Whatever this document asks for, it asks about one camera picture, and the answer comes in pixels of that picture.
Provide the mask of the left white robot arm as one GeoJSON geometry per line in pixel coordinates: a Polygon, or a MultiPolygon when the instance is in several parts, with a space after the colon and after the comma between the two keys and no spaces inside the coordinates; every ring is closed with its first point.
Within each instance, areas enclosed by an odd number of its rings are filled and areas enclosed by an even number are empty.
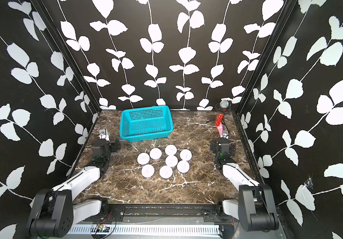
{"type": "Polygon", "coordinates": [[[30,238],[62,238],[75,224],[102,213],[103,199],[73,203],[82,191],[105,174],[111,154],[121,148],[118,139],[110,140],[107,130],[100,130],[98,136],[91,146],[93,155],[81,171],[64,183],[36,194],[26,226],[30,238]]]}

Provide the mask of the teal plastic basket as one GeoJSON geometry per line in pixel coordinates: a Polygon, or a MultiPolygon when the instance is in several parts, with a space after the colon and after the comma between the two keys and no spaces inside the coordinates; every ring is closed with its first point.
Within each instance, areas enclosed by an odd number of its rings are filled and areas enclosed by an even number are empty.
{"type": "Polygon", "coordinates": [[[129,142],[168,137],[173,131],[168,106],[124,110],[120,120],[120,137],[129,142]]]}

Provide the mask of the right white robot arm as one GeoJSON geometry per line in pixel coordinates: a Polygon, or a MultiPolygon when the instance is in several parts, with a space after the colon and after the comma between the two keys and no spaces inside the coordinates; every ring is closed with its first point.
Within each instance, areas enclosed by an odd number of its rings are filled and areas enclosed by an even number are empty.
{"type": "Polygon", "coordinates": [[[233,160],[235,147],[226,130],[210,142],[210,150],[215,154],[215,168],[238,190],[237,200],[222,201],[223,213],[239,220],[246,232],[277,230],[279,218],[271,187],[252,179],[233,160]]]}

